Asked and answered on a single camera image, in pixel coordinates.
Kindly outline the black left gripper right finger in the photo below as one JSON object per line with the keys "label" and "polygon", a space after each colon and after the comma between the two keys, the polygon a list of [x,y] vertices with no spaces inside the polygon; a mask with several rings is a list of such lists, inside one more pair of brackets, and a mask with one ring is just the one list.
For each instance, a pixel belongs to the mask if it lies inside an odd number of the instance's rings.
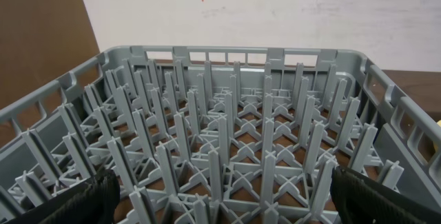
{"label": "black left gripper right finger", "polygon": [[375,182],[348,167],[335,167],[331,199],[340,221],[354,223],[434,223],[440,213]]}

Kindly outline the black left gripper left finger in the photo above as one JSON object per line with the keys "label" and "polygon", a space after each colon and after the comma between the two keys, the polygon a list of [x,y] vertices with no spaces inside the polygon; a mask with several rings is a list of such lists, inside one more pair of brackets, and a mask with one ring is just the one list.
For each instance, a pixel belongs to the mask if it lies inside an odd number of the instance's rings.
{"label": "black left gripper left finger", "polygon": [[7,224],[111,224],[119,203],[119,181],[106,169]]}

